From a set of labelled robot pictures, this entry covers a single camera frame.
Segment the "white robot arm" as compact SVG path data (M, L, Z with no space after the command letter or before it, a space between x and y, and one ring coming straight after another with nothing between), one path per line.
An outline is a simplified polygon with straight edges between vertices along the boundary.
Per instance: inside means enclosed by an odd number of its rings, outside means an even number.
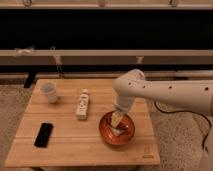
M133 69L114 82L115 110L127 114L135 98L159 101L213 119L213 80L150 81Z

